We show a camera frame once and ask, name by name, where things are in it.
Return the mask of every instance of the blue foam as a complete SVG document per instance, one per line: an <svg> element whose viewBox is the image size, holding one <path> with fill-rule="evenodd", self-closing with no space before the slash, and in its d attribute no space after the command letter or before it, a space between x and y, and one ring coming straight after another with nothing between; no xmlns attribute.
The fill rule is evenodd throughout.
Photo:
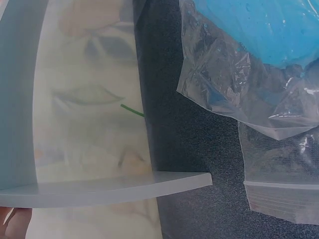
<svg viewBox="0 0 319 239"><path fill-rule="evenodd" d="M319 58L319 0L194 0L196 9L263 63Z"/></svg>

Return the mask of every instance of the dark gray fabric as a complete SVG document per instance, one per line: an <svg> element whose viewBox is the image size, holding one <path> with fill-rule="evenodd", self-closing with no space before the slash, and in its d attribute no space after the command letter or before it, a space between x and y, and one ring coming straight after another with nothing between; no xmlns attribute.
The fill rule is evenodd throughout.
<svg viewBox="0 0 319 239"><path fill-rule="evenodd" d="M318 226L250 211L237 122L176 92L183 60L178 0L148 0L138 12L136 40L153 165L209 171L213 177L212 187L158 198L164 238L319 238Z"/></svg>

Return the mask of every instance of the translucent white sheet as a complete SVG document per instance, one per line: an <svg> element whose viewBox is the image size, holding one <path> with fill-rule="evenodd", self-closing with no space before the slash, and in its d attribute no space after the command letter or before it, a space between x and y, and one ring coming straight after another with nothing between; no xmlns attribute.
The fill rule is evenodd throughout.
<svg viewBox="0 0 319 239"><path fill-rule="evenodd" d="M33 133L39 182L151 171L132 1L50 0L38 49ZM27 239L160 239L156 199L35 209Z"/></svg>

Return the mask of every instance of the white shelf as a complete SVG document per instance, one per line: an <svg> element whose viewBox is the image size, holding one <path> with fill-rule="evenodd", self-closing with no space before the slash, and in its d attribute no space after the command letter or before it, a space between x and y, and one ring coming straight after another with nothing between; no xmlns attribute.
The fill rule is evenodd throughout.
<svg viewBox="0 0 319 239"><path fill-rule="evenodd" d="M154 172L92 181L38 183L0 190L1 207L62 208L139 201L212 185L210 173Z"/></svg>

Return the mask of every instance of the plastic wrap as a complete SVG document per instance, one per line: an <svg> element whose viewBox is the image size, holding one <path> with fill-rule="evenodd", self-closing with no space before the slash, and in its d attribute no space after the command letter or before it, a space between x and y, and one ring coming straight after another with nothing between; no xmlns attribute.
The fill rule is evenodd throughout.
<svg viewBox="0 0 319 239"><path fill-rule="evenodd" d="M180 1L184 62L177 91L277 140L316 127L317 3L245 2Z"/></svg>
<svg viewBox="0 0 319 239"><path fill-rule="evenodd" d="M239 124L250 208L319 225L319 127L276 141Z"/></svg>

